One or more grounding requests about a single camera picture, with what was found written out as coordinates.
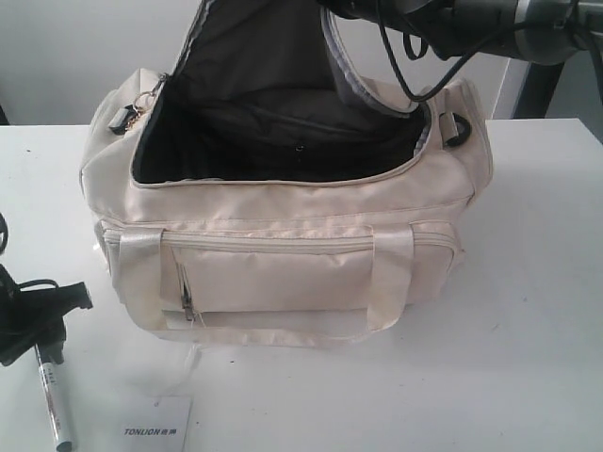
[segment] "side pocket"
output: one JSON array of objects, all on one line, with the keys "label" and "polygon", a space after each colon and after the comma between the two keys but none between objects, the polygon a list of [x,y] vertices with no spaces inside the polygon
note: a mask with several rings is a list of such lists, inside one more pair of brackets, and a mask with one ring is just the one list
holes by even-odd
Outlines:
[{"label": "side pocket", "polygon": [[414,223],[415,260],[409,290],[410,304],[437,299],[449,272],[463,257],[454,229],[445,221]]}]

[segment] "bag strap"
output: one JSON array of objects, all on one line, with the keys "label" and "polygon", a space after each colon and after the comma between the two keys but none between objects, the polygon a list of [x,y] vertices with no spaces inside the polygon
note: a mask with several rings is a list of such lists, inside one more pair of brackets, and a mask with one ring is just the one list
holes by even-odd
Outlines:
[{"label": "bag strap", "polygon": [[278,329],[202,327],[171,330],[162,311],[160,229],[128,228],[120,241],[113,282],[134,322],[160,338],[206,345],[327,347],[354,343],[398,322],[411,283],[414,259],[410,225],[373,227],[373,267],[367,326],[356,334],[335,337]]}]

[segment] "cream duffel bag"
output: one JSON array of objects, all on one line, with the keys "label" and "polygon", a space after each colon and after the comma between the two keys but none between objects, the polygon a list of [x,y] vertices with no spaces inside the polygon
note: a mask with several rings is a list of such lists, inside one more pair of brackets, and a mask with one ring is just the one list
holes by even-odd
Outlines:
[{"label": "cream duffel bag", "polygon": [[201,344],[325,346],[435,299],[492,161],[475,90],[361,77],[311,0],[202,2],[171,75],[99,107],[81,166],[136,324]]}]

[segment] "dark lining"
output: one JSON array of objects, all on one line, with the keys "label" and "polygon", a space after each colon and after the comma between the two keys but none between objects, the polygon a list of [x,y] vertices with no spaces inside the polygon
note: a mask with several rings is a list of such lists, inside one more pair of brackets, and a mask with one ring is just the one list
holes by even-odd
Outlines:
[{"label": "dark lining", "polygon": [[327,52],[317,2],[219,0],[157,101],[134,178],[331,182],[412,158],[422,113],[349,102]]}]

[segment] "front zipper pocket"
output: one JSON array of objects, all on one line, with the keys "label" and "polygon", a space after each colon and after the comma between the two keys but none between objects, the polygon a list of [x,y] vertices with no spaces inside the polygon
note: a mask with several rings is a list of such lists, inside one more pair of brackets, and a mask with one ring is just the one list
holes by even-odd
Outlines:
[{"label": "front zipper pocket", "polygon": [[[437,297],[459,254],[449,223],[416,223],[413,232],[415,258],[409,303]],[[105,240],[109,256],[119,252],[119,231],[106,231]],[[373,290],[374,245],[366,227],[165,232],[161,243],[164,309],[185,312],[188,320],[196,319],[199,313],[365,309]]]}]

